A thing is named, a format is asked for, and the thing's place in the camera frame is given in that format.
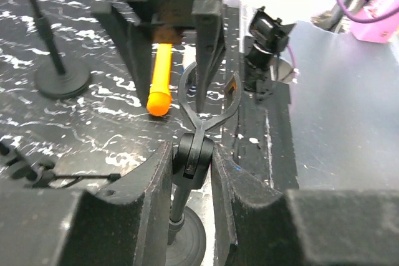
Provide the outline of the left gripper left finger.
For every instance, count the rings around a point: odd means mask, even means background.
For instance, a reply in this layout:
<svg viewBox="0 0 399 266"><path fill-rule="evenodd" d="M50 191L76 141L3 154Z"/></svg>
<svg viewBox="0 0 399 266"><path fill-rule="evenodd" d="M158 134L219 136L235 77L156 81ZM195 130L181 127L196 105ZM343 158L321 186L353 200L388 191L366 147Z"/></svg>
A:
<svg viewBox="0 0 399 266"><path fill-rule="evenodd" d="M1 178L2 265L164 265L173 149L92 194Z"/></svg>

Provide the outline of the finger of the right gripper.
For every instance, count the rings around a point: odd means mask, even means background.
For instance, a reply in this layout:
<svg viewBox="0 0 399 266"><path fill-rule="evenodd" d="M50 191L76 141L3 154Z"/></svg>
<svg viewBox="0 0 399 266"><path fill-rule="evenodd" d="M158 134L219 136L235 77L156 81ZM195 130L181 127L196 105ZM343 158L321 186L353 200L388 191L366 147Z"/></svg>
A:
<svg viewBox="0 0 399 266"><path fill-rule="evenodd" d="M148 30L136 26L113 6L111 2L96 2L91 15L98 20L111 38L127 66L140 103L145 106L152 78L152 37Z"/></svg>
<svg viewBox="0 0 399 266"><path fill-rule="evenodd" d="M225 53L223 0L194 0L191 16L196 30L196 111L201 113Z"/></svg>

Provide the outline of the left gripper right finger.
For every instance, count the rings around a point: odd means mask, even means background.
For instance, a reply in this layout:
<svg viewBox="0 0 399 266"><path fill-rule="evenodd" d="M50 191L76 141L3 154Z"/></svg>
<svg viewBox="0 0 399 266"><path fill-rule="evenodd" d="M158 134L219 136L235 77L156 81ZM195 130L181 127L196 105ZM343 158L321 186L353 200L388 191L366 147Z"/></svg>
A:
<svg viewBox="0 0 399 266"><path fill-rule="evenodd" d="M278 192L217 146L211 164L219 265L397 265L398 192Z"/></svg>

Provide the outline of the short round-base mic stand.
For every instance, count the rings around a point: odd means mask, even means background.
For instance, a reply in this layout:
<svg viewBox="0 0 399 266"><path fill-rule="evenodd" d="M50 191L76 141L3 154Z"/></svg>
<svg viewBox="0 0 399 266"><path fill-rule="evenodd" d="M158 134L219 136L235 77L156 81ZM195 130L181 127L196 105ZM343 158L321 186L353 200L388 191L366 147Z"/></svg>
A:
<svg viewBox="0 0 399 266"><path fill-rule="evenodd" d="M166 265L201 265L203 261L206 251L204 225L186 204L191 191L203 187L212 162L214 141L206 137L206 132L231 118L241 101L242 83L239 72L235 72L224 86L227 109L220 115L202 120L187 100L188 79L195 71L196 64L192 63L181 75L178 86L180 112L190 121L195 132L181 136L173 158L172 181L176 189L170 209Z"/></svg>

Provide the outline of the orange microphone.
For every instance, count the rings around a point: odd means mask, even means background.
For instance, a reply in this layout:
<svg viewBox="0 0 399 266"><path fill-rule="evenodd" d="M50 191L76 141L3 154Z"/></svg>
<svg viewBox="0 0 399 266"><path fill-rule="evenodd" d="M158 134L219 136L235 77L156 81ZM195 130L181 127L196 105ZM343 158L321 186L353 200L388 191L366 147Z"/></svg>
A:
<svg viewBox="0 0 399 266"><path fill-rule="evenodd" d="M172 102L169 88L171 63L172 45L159 44L147 101L147 110L152 116L165 116L170 109Z"/></svg>

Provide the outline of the round-base stand for cream mic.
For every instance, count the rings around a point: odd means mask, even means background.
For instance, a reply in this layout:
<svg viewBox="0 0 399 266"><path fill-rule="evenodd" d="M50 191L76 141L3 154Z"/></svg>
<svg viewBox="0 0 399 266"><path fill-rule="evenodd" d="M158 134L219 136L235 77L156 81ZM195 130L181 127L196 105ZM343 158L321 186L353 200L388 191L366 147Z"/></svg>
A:
<svg viewBox="0 0 399 266"><path fill-rule="evenodd" d="M65 66L57 49L50 23L40 10L36 0L29 0L37 32L47 47L53 68L39 66L34 74L38 91L52 100L75 98L87 91L92 77L88 67Z"/></svg>

